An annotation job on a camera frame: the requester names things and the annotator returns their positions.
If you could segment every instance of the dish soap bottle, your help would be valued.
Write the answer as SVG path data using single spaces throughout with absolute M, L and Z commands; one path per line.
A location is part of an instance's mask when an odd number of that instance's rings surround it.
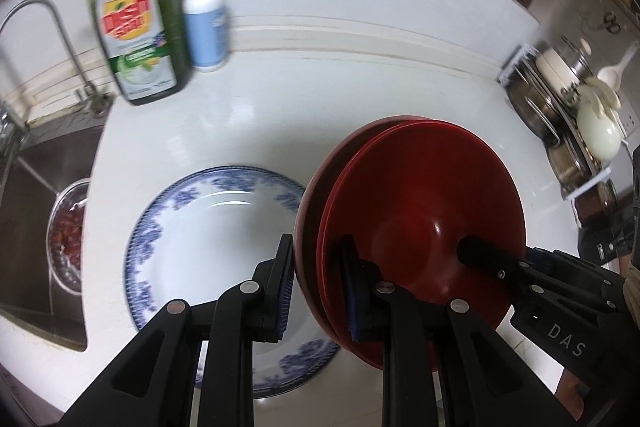
M 225 0 L 182 0 L 193 67 L 217 70 L 228 54 Z
M 133 105 L 180 91 L 191 70 L 179 0 L 89 0 L 123 96 Z

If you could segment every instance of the red beans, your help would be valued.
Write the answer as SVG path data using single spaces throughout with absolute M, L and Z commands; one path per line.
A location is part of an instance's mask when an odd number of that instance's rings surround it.
M 49 232 L 49 248 L 56 264 L 62 264 L 61 256 L 64 255 L 74 267 L 80 269 L 83 219 L 84 206 L 58 210 Z

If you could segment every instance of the white lotion bottle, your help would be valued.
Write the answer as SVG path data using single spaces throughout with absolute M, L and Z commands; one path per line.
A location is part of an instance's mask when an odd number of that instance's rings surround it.
M 229 52 L 225 0 L 182 0 L 182 12 L 193 67 L 217 70 Z

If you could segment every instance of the blue and white plate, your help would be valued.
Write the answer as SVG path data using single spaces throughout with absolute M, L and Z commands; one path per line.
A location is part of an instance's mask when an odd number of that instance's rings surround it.
M 292 232 L 303 192 L 285 176 L 246 166 L 196 172 L 165 189 L 140 217 L 127 250 L 127 301 L 138 329 L 172 299 L 212 301 L 250 279 L 260 261 L 275 256 L 280 236 Z M 254 343 L 254 396 L 297 387 L 336 350 L 296 282 L 283 341 Z M 198 384 L 205 353 L 203 345 Z

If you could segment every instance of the pot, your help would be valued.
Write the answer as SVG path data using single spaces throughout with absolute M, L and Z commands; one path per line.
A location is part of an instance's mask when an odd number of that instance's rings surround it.
M 533 81 L 527 81 L 517 68 L 507 86 L 507 96 L 520 119 L 533 134 L 545 144 L 560 141 L 558 129 L 562 117 L 554 109 L 551 96 Z
M 564 134 L 559 144 L 546 149 L 546 157 L 560 185 L 568 192 L 573 192 L 589 180 L 589 168 L 578 153 L 578 144 L 573 136 Z
M 613 182 L 608 180 L 591 187 L 575 198 L 574 205 L 583 227 L 603 217 L 611 216 L 618 209 L 618 197 Z
M 602 101 L 593 89 L 580 86 L 578 92 L 580 108 L 575 121 L 582 140 L 596 160 L 611 161 L 620 149 L 623 140 L 622 129 L 617 119 L 611 118 L 612 109 L 604 109 Z
M 549 87 L 563 98 L 572 86 L 593 76 L 586 58 L 588 55 L 591 55 L 591 47 L 587 41 L 580 39 L 578 48 L 562 37 L 560 44 L 536 57 L 536 67 Z

